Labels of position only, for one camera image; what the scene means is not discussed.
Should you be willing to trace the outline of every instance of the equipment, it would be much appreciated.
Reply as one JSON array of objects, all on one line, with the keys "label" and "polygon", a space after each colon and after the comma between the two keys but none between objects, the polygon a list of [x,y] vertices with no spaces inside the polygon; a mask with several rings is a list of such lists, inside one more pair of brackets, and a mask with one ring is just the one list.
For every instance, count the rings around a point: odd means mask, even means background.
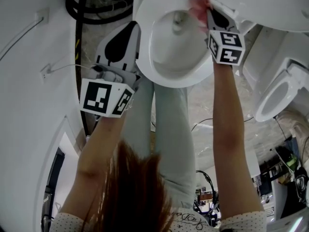
[{"label": "equipment", "polygon": [[116,28],[101,41],[97,64],[82,80],[80,109],[98,116],[119,118],[126,110],[141,76],[135,66],[140,27],[132,21]]}]

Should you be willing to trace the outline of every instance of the white wall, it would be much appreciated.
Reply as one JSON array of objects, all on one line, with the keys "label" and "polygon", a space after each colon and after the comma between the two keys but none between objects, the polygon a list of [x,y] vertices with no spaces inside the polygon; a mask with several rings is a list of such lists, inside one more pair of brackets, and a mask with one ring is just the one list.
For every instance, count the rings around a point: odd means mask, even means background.
[{"label": "white wall", "polygon": [[0,225],[7,232],[40,231],[41,197],[56,153],[50,145],[65,116],[74,137],[83,137],[74,68],[45,84],[39,74],[48,63],[74,63],[75,21],[64,0],[0,0],[0,50],[45,7],[49,24],[0,62]]}]

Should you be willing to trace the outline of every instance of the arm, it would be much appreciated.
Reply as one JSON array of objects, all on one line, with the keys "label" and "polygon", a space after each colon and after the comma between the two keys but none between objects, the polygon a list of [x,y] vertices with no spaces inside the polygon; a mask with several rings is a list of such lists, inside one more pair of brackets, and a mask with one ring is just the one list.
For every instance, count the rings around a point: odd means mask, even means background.
[{"label": "arm", "polygon": [[98,212],[100,190],[119,141],[125,117],[125,115],[121,118],[103,117],[99,121],[83,148],[73,187],[60,212],[69,213],[82,220],[87,217],[87,221]]},{"label": "arm", "polygon": [[213,150],[222,218],[263,211],[244,150],[244,122],[232,69],[214,63]]}]

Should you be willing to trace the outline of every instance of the brown hair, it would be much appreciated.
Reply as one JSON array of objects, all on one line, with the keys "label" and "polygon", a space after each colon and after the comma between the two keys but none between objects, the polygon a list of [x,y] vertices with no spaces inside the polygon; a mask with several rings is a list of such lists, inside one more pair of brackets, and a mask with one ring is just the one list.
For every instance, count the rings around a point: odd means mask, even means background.
[{"label": "brown hair", "polygon": [[171,200],[158,173],[159,155],[140,159],[123,141],[103,185],[93,231],[167,232]]}]

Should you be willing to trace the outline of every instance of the marker cube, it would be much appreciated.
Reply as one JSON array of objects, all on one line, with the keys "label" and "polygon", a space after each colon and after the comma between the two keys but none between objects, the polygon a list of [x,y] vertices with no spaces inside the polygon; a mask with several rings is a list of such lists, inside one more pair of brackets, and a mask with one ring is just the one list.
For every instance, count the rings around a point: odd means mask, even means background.
[{"label": "marker cube", "polygon": [[134,91],[124,83],[83,78],[80,110],[103,117],[120,118],[133,94]]},{"label": "marker cube", "polygon": [[240,65],[246,50],[242,34],[217,30],[209,30],[208,48],[217,63],[229,65]]}]

